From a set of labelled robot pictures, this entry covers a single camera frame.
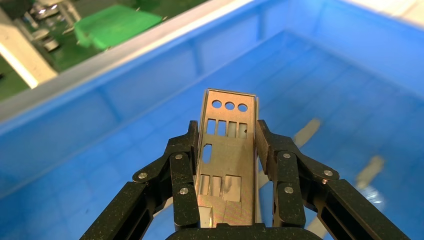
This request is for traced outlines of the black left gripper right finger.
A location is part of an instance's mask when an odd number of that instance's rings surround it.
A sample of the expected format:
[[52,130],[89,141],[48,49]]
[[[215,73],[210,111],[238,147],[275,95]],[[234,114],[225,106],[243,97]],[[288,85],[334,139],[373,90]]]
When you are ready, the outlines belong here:
[[303,229],[314,211],[336,240],[405,240],[407,236],[333,168],[306,155],[288,137],[255,124],[255,146],[273,183],[272,225]]

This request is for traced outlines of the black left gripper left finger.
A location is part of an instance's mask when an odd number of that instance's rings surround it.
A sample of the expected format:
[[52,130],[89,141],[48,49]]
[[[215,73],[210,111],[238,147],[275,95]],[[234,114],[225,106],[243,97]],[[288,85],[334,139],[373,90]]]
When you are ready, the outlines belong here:
[[187,133],[170,138],[162,156],[133,174],[97,219],[83,240],[141,240],[154,214],[173,200],[177,231],[200,227],[194,175],[198,162],[199,128],[195,120]]

